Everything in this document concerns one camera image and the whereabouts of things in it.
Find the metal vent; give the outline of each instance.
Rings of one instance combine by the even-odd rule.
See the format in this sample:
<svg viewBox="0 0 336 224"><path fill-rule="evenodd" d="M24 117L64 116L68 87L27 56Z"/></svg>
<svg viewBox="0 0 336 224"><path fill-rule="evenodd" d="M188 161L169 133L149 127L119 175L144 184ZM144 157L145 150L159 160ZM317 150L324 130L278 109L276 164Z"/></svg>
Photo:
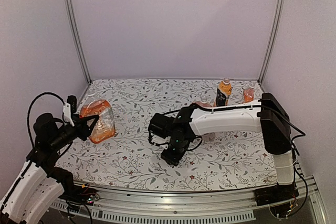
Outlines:
<svg viewBox="0 0 336 224"><path fill-rule="evenodd" d="M67 204L60 200L56 200L51 207L66 211ZM88 217L86 212L75 212L80 216ZM114 212L96 210L92 212L93 219L113 222L118 224L220 224L220 223L241 223L245 221L255 220L253 211L244 211L235 214L217 215L217 216L204 216L204 217L144 217L136 215L117 214Z"/></svg>

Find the metal post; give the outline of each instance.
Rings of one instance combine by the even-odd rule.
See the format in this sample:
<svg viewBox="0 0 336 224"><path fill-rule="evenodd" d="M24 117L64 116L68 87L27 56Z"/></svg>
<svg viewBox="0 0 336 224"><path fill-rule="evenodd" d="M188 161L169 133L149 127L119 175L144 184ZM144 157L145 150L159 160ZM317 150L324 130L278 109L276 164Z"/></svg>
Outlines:
<svg viewBox="0 0 336 224"><path fill-rule="evenodd" d="M276 40L276 37L277 37L277 32L278 32L278 28L279 28L282 8L284 6L284 1L285 0L277 0L277 7L276 7L274 20L273 20L272 30L271 30L271 34L270 34L267 49L266 49L264 63L262 64L261 72L260 72L259 79L258 79L258 82L260 84L263 83L263 81L265 79L265 76L266 76L266 73L267 73L269 61L270 61L272 51L273 51L273 47L274 47L274 44L275 44L275 40Z"/></svg>
<svg viewBox="0 0 336 224"><path fill-rule="evenodd" d="M72 32L72 36L73 36L73 41L75 43L75 48L76 48L76 51L77 51L80 66L82 67L82 71L83 71L86 82L88 84L90 84L92 82L92 80L91 80L89 69L88 69L88 66L87 66L87 63L86 63L86 60L85 60L82 44L80 42L78 28L77 28L76 19L75 19L75 14L73 12L74 8L72 6L72 0L65 0L65 6L66 6L66 9L67 9L70 28L71 28L71 32Z"/></svg>

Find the bottle label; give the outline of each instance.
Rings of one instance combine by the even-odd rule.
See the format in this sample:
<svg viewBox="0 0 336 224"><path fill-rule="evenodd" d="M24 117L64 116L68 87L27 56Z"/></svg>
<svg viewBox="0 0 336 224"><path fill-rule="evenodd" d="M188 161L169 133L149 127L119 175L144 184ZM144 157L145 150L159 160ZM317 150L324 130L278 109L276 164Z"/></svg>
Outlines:
<svg viewBox="0 0 336 224"><path fill-rule="evenodd" d="M228 98L227 94L224 92L221 92L221 90L217 88L216 106L217 107L225 106L227 98Z"/></svg>

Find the small bottle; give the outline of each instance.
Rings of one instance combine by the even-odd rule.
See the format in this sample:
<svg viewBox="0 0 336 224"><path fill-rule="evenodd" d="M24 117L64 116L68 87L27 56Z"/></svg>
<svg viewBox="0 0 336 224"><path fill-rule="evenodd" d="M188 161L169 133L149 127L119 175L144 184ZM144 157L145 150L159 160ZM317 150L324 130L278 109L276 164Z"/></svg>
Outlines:
<svg viewBox="0 0 336 224"><path fill-rule="evenodd" d="M89 91L87 96L88 99L81 108L79 116L99 115L99 120L89 137L92 143L99 144L113 137L116 133L112 107L108 101L101 98L94 91Z"/></svg>
<svg viewBox="0 0 336 224"><path fill-rule="evenodd" d="M206 95L202 95L200 96L200 100L197 102L194 102L196 104L198 104L199 106L202 106L204 108L209 108L212 107L211 104L209 103L209 99Z"/></svg>
<svg viewBox="0 0 336 224"><path fill-rule="evenodd" d="M226 106L232 92L232 86L229 78L224 78L217 88L217 96L214 107Z"/></svg>
<svg viewBox="0 0 336 224"><path fill-rule="evenodd" d="M244 89L244 103L251 102L254 100L254 88L256 84L250 83L247 89Z"/></svg>

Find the table surface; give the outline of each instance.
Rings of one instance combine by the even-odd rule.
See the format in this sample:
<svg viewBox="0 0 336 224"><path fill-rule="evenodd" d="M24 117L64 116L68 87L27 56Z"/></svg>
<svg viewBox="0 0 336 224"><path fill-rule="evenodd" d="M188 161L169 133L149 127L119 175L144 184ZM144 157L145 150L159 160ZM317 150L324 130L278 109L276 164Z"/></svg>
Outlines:
<svg viewBox="0 0 336 224"><path fill-rule="evenodd" d="M148 124L156 112L188 106L202 94L213 102L218 83L166 79L94 81L89 90L112 105L117 133L97 145L75 140L58 166L85 183L146 190L209 191L275 184L274 163L264 148L261 133L220 132L205 137L202 145L187 152L177 167L160 159L162 147L148 143ZM241 104L243 88L250 82L231 83L228 105ZM255 99L261 93L256 84ZM164 142L158 137L153 140Z"/></svg>

